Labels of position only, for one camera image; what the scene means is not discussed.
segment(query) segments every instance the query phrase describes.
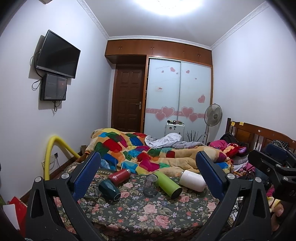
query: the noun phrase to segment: yellow foam tube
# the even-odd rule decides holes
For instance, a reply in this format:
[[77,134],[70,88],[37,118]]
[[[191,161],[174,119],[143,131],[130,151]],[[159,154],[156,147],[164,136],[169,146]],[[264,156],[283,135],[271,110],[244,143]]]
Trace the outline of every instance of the yellow foam tube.
[[58,136],[52,136],[46,147],[46,153],[45,153],[45,162],[44,162],[44,180],[49,180],[49,165],[50,165],[50,154],[52,153],[52,147],[54,145],[54,142],[59,142],[63,147],[65,147],[73,156],[76,158],[80,158],[80,156],[70,147],[68,144],[60,137]]

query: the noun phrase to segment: red stuffed toy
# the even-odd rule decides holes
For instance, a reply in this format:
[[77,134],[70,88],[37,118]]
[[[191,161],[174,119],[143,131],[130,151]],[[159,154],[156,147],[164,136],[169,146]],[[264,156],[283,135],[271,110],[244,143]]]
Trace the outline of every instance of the red stuffed toy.
[[237,153],[244,153],[246,150],[247,150],[246,147],[241,147],[236,143],[230,143],[223,150],[223,153],[226,156],[228,156],[229,158],[232,158],[232,157],[236,156]]

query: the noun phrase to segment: floral tablecloth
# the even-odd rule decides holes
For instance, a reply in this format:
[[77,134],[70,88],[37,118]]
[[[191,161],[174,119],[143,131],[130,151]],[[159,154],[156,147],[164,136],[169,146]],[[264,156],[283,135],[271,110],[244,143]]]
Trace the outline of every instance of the floral tablecloth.
[[[71,172],[77,163],[65,172]],[[208,188],[201,193],[183,187],[177,199],[170,199],[162,190],[153,198],[143,195],[144,175],[131,176],[119,189],[117,202],[105,200],[97,184],[111,172],[99,169],[86,195],[78,201],[86,216],[107,240],[191,239],[208,220],[218,200]],[[69,231],[75,232],[58,198],[59,213]],[[228,221],[225,230],[230,228]]]

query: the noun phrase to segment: standing fan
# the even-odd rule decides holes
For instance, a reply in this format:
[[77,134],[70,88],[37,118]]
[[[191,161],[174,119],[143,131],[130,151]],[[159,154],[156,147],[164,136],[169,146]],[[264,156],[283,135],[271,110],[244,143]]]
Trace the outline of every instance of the standing fan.
[[207,125],[205,130],[205,136],[208,137],[210,126],[217,125],[221,120],[221,118],[222,118],[222,109],[220,105],[212,104],[207,108],[207,110],[205,111],[205,123]]

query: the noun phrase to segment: red bottle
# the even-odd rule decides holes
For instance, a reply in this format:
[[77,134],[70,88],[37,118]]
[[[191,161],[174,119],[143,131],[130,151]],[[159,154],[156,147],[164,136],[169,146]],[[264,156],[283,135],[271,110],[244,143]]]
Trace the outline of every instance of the red bottle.
[[110,179],[115,186],[118,186],[120,183],[129,179],[130,176],[131,176],[131,171],[129,169],[121,169],[120,171],[110,174],[108,176],[108,179]]

